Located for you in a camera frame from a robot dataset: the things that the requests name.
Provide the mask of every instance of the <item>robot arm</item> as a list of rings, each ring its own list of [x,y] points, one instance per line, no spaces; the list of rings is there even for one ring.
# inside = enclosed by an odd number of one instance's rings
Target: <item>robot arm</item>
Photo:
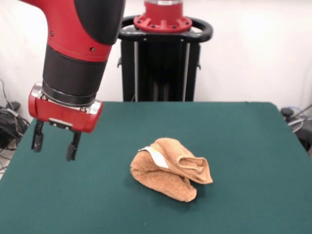
[[[48,23],[43,82],[29,96],[37,119],[32,149],[43,143],[44,122],[74,132],[66,159],[74,160],[81,132],[92,132],[103,108],[95,100],[125,0],[21,0],[40,8]]]

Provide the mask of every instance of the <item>white wall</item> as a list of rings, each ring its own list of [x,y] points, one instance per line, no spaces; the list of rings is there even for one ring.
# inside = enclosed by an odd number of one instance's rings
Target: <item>white wall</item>
[[[195,100],[271,101],[279,107],[304,107],[312,101],[312,1],[184,2],[187,16],[214,27],[213,39],[202,44]],[[142,10],[143,0],[127,0],[125,16]],[[29,91],[41,80],[46,38],[40,10],[17,0],[0,0],[0,77],[9,99],[22,103],[25,116]],[[99,99],[122,101],[119,57],[118,41]]]

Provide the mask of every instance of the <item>cable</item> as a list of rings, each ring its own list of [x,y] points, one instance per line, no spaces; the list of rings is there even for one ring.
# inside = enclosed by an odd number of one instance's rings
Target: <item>cable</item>
[[[289,122],[288,123],[288,126],[293,126],[294,124],[297,124],[297,123],[301,123],[301,122],[305,122],[305,121],[311,121],[312,120],[312,117],[310,118],[300,118],[300,119],[296,119],[292,122]]]
[[[297,110],[297,111],[299,111],[299,112],[302,112],[302,110],[299,108],[299,107],[297,107],[297,106],[288,106],[288,107],[286,107],[286,108],[289,108],[289,109],[293,109],[293,110]]]
[[[2,156],[2,155],[0,155],[0,157],[2,157],[3,159],[9,160],[9,161],[11,160],[10,158]]]
[[[303,125],[304,125],[304,121],[300,122],[300,125],[299,125],[297,128],[294,128],[294,129],[292,130],[292,132],[293,132],[293,133],[298,132],[298,131],[303,127]]]
[[[8,151],[15,151],[16,149],[17,149],[17,147],[15,147],[15,148],[13,148],[13,149],[10,149],[10,148],[7,147],[7,146],[4,148],[4,150],[8,150]]]
[[[9,134],[10,136],[12,136],[13,138],[15,138],[16,140],[19,139],[18,136],[15,136],[13,133],[10,132],[10,130],[8,130],[5,127],[0,126],[0,129],[4,130],[7,134]]]
[[[295,115],[293,116],[293,118],[295,118],[295,117],[297,117],[297,116],[303,114],[304,112],[306,112],[306,111],[307,111],[308,109],[310,109],[311,107],[312,107],[312,104],[310,104],[309,106],[307,106],[305,109],[303,109],[303,110],[300,111],[299,113],[295,114]]]
[[[6,166],[6,167],[1,167],[0,168],[0,171],[2,171],[2,170],[4,170],[4,169],[7,169],[8,167]]]
[[[15,121],[15,129],[16,129],[16,132],[17,132],[17,134],[18,135],[20,135],[21,137],[23,136],[23,133],[21,133],[20,131],[19,131],[19,124],[20,124],[20,126],[22,126],[22,131],[23,131],[23,129],[24,129],[24,123],[23,122],[21,122],[21,117],[19,117],[19,115],[18,115],[18,113],[16,113],[15,111],[12,111],[12,110],[10,110],[10,109],[0,109],[0,113],[3,113],[3,114],[8,114],[8,115],[11,115],[12,116],[12,118],[14,118],[14,121]],[[26,125],[27,125],[27,128],[28,128],[28,126],[29,126],[29,122],[27,121],[27,120],[25,120],[26,121]]]
[[[4,82],[3,82],[3,80],[1,78],[0,78],[0,82],[2,83],[2,92],[3,92],[3,96],[4,96],[5,100],[10,105],[12,110],[14,110],[13,105],[8,101],[8,98],[6,96],[5,89],[4,89]]]
[[[1,162],[1,160],[0,160],[0,165],[1,165],[1,168],[3,168],[4,167],[4,165],[2,164],[2,162]]]

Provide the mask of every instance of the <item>white tag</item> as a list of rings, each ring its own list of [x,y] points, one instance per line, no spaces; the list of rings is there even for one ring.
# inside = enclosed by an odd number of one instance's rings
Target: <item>white tag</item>
[[[163,168],[167,168],[169,169],[168,164],[165,161],[165,157],[158,152],[157,150],[153,149],[152,147],[146,146],[143,149],[140,149],[139,151],[142,150],[146,150],[150,153],[150,155],[152,156],[152,159],[154,161],[154,163],[158,166],[158,167],[163,167]]]
[[[160,6],[172,6],[183,2],[183,0],[145,0],[145,1]]]

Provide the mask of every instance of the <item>brown towel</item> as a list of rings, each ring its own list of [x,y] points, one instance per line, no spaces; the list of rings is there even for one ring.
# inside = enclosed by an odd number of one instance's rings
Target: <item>brown towel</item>
[[[207,160],[195,157],[171,138],[160,138],[147,150],[139,151],[131,163],[131,174],[146,187],[185,202],[196,197],[190,180],[200,184],[213,182]]]

